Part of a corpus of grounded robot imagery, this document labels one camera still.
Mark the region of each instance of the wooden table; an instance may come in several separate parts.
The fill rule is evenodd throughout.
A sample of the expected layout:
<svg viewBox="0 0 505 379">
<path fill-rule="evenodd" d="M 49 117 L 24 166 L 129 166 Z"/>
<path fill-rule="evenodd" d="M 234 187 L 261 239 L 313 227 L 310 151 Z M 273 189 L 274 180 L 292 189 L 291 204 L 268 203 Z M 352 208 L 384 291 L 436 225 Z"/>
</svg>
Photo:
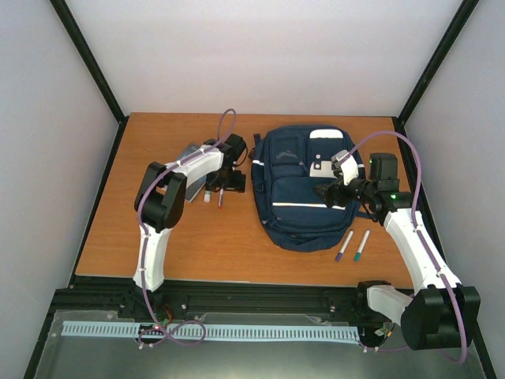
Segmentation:
<svg viewBox="0 0 505 379">
<path fill-rule="evenodd" d="M 219 114 L 131 114 L 102 199 L 77 266 L 81 276 L 132 277 L 137 266 L 140 232 L 133 200 L 147 165 L 173 161 L 190 142 L 215 137 Z M 393 130 L 390 118 L 240 114 L 234 133 L 253 146 L 253 134 L 277 126 L 327 123 L 342 127 L 354 143 L 379 130 Z M 364 161 L 371 152 L 392 152 L 400 160 L 401 189 L 408 190 L 395 138 L 371 140 L 360 149 Z M 339 263 L 339 245 L 315 253 L 295 253 L 275 246 L 261 227 L 253 200 L 250 162 L 245 193 L 218 196 L 203 202 L 203 193 L 186 202 L 181 221 L 170 236 L 165 277 L 177 280 L 212 280 L 320 286 L 355 286 L 361 280 L 387 280 L 396 287 L 412 287 L 409 273 L 395 243 L 370 220 L 356 218 L 354 237 Z M 354 253 L 365 229 L 371 229 L 359 262 Z"/>
</svg>

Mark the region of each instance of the gray wall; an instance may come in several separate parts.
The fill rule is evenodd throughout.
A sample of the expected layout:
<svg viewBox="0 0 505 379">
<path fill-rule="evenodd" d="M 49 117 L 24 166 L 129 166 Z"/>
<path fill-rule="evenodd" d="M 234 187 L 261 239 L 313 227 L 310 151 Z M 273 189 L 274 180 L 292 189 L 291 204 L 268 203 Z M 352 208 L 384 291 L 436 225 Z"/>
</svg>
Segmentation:
<svg viewBox="0 0 505 379">
<path fill-rule="evenodd" d="M 0 1 L 0 376 L 66 287 L 116 123 L 49 1 Z"/>
<path fill-rule="evenodd" d="M 125 111 L 397 115 L 461 0 L 69 0 Z"/>
<path fill-rule="evenodd" d="M 480 2 L 408 121 L 447 259 L 482 297 L 479 323 L 505 377 L 505 2 Z"/>
</svg>

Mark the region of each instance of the white marker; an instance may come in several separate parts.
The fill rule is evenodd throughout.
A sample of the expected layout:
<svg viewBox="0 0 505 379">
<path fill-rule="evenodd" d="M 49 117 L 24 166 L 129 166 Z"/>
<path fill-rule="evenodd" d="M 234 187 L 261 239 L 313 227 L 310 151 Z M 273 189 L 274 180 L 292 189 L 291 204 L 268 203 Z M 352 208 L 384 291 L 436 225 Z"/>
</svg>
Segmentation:
<svg viewBox="0 0 505 379">
<path fill-rule="evenodd" d="M 361 253 L 363 253 L 363 249 L 365 248 L 365 243 L 369 235 L 370 235 L 370 229 L 367 229 L 365 234 L 363 235 L 363 239 L 361 240 L 360 247 L 357 248 L 356 255 L 354 256 L 355 262 L 358 262 L 360 260 Z"/>
<path fill-rule="evenodd" d="M 347 235 L 346 240 L 342 244 L 342 247 L 340 248 L 339 253 L 335 257 L 335 260 L 337 262 L 340 262 L 340 258 L 342 258 L 342 255 L 344 255 L 344 251 L 346 250 L 347 245 L 349 245 L 350 238 L 353 236 L 353 234 L 354 234 L 353 231 L 349 231 L 349 234 Z"/>
</svg>

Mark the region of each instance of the backpack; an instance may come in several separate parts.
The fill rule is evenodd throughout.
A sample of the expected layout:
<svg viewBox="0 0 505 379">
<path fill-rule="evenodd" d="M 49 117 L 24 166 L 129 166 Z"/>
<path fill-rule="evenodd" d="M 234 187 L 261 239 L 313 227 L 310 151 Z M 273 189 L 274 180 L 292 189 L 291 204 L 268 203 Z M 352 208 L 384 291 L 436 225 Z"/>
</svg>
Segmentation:
<svg viewBox="0 0 505 379">
<path fill-rule="evenodd" d="M 333 182 L 331 157 L 353 146 L 344 130 L 329 125 L 282 126 L 263 140 L 255 134 L 251 179 L 256 209 L 270 239 L 283 249 L 312 252 L 337 245 L 360 203 L 327 208 L 313 187 Z M 365 166 L 358 152 L 360 178 Z"/>
</svg>

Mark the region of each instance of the purple marker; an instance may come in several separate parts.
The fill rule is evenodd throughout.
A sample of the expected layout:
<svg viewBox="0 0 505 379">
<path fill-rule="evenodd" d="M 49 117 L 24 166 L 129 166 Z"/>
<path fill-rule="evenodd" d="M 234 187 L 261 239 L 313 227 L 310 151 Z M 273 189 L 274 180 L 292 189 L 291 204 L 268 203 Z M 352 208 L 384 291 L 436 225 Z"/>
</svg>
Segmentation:
<svg viewBox="0 0 505 379">
<path fill-rule="evenodd" d="M 347 234 L 346 240 L 342 244 L 342 247 L 340 248 L 337 257 L 335 258 L 337 262 L 340 262 L 340 259 L 342 258 L 342 255 L 344 255 L 344 251 L 346 250 L 347 245 L 349 245 L 350 238 L 353 236 L 353 234 L 354 234 L 353 231 L 349 231 L 349 233 Z"/>
</svg>

